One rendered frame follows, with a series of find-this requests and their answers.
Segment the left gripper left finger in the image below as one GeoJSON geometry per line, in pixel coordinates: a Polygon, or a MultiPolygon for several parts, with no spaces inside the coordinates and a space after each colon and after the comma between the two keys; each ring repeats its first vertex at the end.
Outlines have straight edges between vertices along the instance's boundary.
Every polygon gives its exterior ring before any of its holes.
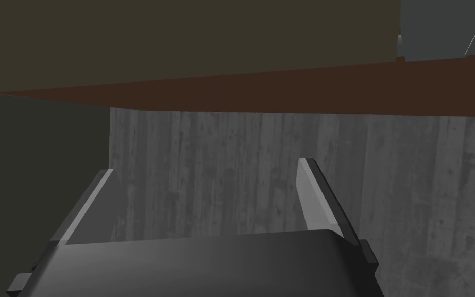
{"type": "Polygon", "coordinates": [[[55,231],[58,245],[108,242],[115,224],[115,172],[101,170],[55,231]]]}

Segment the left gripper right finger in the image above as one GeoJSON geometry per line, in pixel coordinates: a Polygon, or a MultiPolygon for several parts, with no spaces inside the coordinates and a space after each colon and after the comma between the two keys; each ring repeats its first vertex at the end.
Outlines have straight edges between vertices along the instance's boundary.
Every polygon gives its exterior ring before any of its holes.
{"type": "Polygon", "coordinates": [[[352,245],[360,245],[356,232],[313,158],[298,160],[296,189],[308,230],[331,230],[352,245]]]}

